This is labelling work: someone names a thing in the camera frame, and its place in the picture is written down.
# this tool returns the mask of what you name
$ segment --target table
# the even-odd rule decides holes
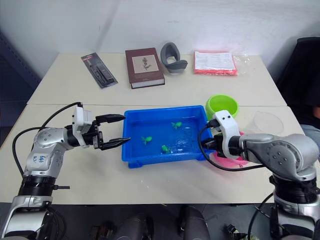
[[[0,150],[0,202],[11,202],[18,193],[21,176],[11,152],[13,138],[20,131],[41,125],[62,105],[29,104],[18,119]],[[93,116],[107,113],[123,114],[126,110],[160,108],[162,106],[85,105]],[[236,121],[245,128],[257,111],[277,115],[283,122],[281,136],[303,134],[299,123],[287,106],[242,106]],[[71,123],[73,109],[57,115],[49,126],[61,128]],[[104,140],[121,137],[123,123],[104,123],[100,128]],[[17,155],[25,166],[35,132],[28,132],[17,142]],[[320,173],[320,164],[316,163]],[[55,204],[171,204],[171,203],[257,203],[274,189],[267,169],[226,172],[206,161],[188,160],[146,165],[129,169],[121,160],[121,147],[100,151],[93,147],[77,147],[67,151],[58,185],[70,190],[53,192]]]
[[[204,105],[215,94],[233,97],[240,106],[286,106],[260,56],[245,58],[238,76],[212,76],[193,73],[193,57],[184,73],[165,72],[165,85],[132,90],[128,80],[126,57],[121,53],[99,53],[118,80],[118,84],[100,89],[81,56],[88,53],[60,53],[35,90],[28,104],[70,104],[117,106]]]

